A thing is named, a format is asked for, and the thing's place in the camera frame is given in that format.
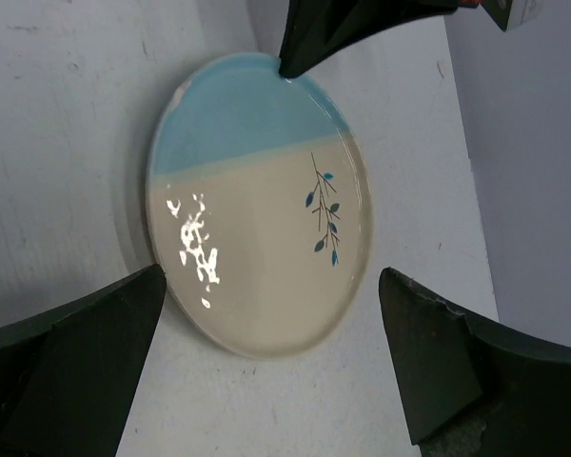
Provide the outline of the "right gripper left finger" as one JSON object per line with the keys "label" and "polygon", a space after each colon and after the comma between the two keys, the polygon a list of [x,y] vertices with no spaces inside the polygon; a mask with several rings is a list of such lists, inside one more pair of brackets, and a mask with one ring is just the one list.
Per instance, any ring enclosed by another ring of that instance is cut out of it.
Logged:
{"label": "right gripper left finger", "polygon": [[113,456],[167,292],[158,265],[0,328],[0,456]]}

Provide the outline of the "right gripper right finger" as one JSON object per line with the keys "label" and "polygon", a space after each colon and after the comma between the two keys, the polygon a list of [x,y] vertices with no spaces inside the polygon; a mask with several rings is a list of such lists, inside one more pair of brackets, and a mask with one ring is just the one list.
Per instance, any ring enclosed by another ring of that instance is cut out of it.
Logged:
{"label": "right gripper right finger", "polygon": [[571,348],[443,299],[394,268],[379,297],[423,456],[571,456]]}

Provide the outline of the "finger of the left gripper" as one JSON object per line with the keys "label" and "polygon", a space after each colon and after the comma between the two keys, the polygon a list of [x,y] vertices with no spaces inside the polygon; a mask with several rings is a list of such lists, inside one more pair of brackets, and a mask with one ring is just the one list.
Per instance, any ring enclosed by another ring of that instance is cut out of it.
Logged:
{"label": "finger of the left gripper", "polygon": [[376,33],[456,10],[455,1],[292,0],[279,53],[279,74],[297,78]]}

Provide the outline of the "blue cream round plate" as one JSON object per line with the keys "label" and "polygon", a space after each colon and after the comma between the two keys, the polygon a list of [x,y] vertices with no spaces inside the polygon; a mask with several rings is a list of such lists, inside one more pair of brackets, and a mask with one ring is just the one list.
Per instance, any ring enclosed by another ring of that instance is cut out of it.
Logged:
{"label": "blue cream round plate", "polygon": [[174,92],[148,158],[148,231],[191,322],[245,357],[293,356],[342,321],[363,281],[372,205],[337,106],[276,57],[234,53]]}

